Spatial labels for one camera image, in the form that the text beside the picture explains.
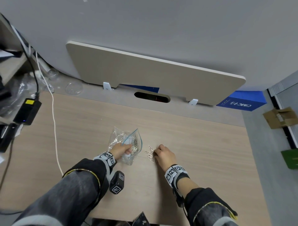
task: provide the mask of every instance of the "yellow sticker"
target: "yellow sticker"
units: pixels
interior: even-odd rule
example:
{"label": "yellow sticker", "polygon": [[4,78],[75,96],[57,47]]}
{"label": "yellow sticker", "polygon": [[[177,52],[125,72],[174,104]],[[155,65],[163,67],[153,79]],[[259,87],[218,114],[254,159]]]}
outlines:
{"label": "yellow sticker", "polygon": [[27,100],[25,103],[26,104],[33,104],[34,103],[34,100]]}

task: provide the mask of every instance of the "person's right hand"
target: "person's right hand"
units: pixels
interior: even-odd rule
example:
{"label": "person's right hand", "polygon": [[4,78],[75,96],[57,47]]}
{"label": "person's right hand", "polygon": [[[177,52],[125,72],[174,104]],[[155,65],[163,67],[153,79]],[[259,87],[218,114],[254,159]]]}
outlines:
{"label": "person's right hand", "polygon": [[164,172],[166,172],[171,165],[177,164],[175,154],[163,144],[159,145],[158,149],[154,150],[154,152],[157,154],[155,158]]}

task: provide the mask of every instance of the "sleeve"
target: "sleeve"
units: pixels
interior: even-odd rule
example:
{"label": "sleeve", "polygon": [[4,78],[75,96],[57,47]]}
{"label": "sleeve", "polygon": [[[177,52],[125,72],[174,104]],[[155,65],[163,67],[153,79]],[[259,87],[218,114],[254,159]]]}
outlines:
{"label": "sleeve", "polygon": [[237,213],[211,188],[195,188],[186,196],[184,206],[191,226],[236,226]]}
{"label": "sleeve", "polygon": [[13,226],[81,226],[108,190],[106,166],[100,160],[83,159],[62,180],[37,199]]}

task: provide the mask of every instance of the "person's left hand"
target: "person's left hand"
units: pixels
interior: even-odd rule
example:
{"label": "person's left hand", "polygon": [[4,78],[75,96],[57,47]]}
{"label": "person's left hand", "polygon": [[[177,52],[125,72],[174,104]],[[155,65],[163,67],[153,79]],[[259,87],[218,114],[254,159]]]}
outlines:
{"label": "person's left hand", "polygon": [[113,154],[114,158],[118,160],[124,153],[125,154],[131,153],[131,146],[132,144],[123,144],[121,146],[121,143],[117,143],[114,145],[112,150],[110,150],[110,152]]}

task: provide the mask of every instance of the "brown cardboard box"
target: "brown cardboard box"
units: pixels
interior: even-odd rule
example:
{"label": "brown cardboard box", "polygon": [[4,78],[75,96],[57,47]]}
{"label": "brown cardboard box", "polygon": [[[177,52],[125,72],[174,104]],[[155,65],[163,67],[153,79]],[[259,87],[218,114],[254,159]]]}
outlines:
{"label": "brown cardboard box", "polygon": [[271,129],[298,124],[298,117],[291,107],[277,110],[272,109],[263,114]]}

